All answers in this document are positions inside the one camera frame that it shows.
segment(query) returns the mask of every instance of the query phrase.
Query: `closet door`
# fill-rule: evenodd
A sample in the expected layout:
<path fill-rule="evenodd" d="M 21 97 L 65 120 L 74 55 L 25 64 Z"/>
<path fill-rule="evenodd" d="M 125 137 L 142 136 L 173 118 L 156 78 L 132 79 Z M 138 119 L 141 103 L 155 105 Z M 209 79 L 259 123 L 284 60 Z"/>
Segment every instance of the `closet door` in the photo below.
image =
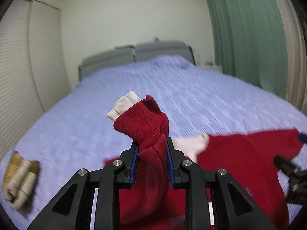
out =
<path fill-rule="evenodd" d="M 45 111 L 70 92 L 62 53 L 60 15 L 58 9 L 32 1 L 30 59 L 34 82 Z"/>
<path fill-rule="evenodd" d="M 16 144 L 43 115 L 28 55 L 30 5 L 30 1 L 15 0 L 0 21 L 0 139 L 3 151 Z"/>

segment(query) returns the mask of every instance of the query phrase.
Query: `mattress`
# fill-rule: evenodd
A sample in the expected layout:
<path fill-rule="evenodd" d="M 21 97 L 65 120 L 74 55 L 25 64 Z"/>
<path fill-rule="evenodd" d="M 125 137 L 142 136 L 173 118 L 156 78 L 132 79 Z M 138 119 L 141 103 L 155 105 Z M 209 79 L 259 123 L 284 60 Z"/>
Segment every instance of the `mattress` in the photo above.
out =
<path fill-rule="evenodd" d="M 130 148 L 131 139 L 116 132 L 106 114 L 131 90 L 141 98 L 146 94 L 155 98 L 169 118 L 170 137 L 292 127 L 307 131 L 307 118 L 283 99 L 235 77 L 199 69 L 178 55 L 100 69 L 84 77 L 14 148 L 24 158 L 41 162 L 30 214 L 10 208 L 1 192 L 0 203 L 18 229 L 27 229 L 77 170 L 100 169 L 103 159 Z M 0 163 L 1 177 L 12 151 Z M 307 168 L 305 145 L 294 161 Z M 287 178 L 278 176 L 286 193 Z M 288 208 L 292 221 L 300 206 Z"/>

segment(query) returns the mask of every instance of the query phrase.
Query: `folded clothing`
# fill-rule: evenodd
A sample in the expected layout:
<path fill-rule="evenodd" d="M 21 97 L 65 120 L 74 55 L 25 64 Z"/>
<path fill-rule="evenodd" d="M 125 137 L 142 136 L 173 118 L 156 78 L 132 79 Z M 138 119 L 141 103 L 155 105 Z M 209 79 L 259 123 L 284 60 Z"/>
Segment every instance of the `folded clothing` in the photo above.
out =
<path fill-rule="evenodd" d="M 154 114 L 163 116 L 153 119 L 152 107 L 155 108 Z M 140 144 L 141 157 L 135 187 L 132 190 L 120 190 L 122 229 L 183 229 L 185 191 L 167 189 L 169 186 L 165 184 L 166 142 L 164 138 L 160 141 L 160 134 L 161 122 L 166 121 L 167 117 L 157 108 L 154 99 L 147 95 L 146 100 L 122 110 L 114 123 L 116 130 L 127 134 Z M 203 143 L 208 144 L 206 137 L 203 136 L 202 139 Z M 291 129 L 249 135 L 209 136 L 209 144 L 206 147 L 192 147 L 191 151 L 181 149 L 187 156 L 190 153 L 190 156 L 195 157 L 194 160 L 197 160 L 203 169 L 228 170 L 276 227 L 284 230 L 289 224 L 288 210 L 273 158 L 282 155 L 292 159 L 301 147 L 298 131 Z M 159 150 L 158 155 L 153 153 L 156 149 Z M 133 217 L 128 220 L 126 217 L 131 215 L 130 211 L 133 212 Z"/>
<path fill-rule="evenodd" d="M 13 152 L 2 182 L 4 199 L 12 208 L 31 211 L 39 170 L 39 161 L 28 161 Z"/>

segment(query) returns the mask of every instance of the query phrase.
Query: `red garment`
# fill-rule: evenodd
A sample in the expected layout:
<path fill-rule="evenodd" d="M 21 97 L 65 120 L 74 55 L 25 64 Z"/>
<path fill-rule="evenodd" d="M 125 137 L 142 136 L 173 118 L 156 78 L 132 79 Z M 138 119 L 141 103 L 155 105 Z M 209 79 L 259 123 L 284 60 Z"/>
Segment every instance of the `red garment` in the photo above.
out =
<path fill-rule="evenodd" d="M 166 136 L 168 119 L 147 95 L 114 123 L 114 129 L 139 143 L 139 166 L 132 190 L 120 190 L 122 229 L 183 229 L 185 191 L 168 189 Z M 295 157 L 302 147 L 298 131 L 210 136 L 197 156 L 207 170 L 225 168 L 245 188 L 279 230 L 288 226 L 288 209 L 273 158 Z"/>

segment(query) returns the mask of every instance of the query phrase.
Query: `headboard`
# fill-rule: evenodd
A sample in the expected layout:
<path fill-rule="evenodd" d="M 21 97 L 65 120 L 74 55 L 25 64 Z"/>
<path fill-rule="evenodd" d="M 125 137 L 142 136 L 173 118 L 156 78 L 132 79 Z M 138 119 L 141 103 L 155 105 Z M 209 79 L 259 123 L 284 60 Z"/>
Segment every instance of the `headboard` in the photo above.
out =
<path fill-rule="evenodd" d="M 79 66 L 79 80 L 101 68 L 145 61 L 158 55 L 175 54 L 181 55 L 195 65 L 192 48 L 184 42 L 154 42 L 111 50 L 85 59 Z"/>

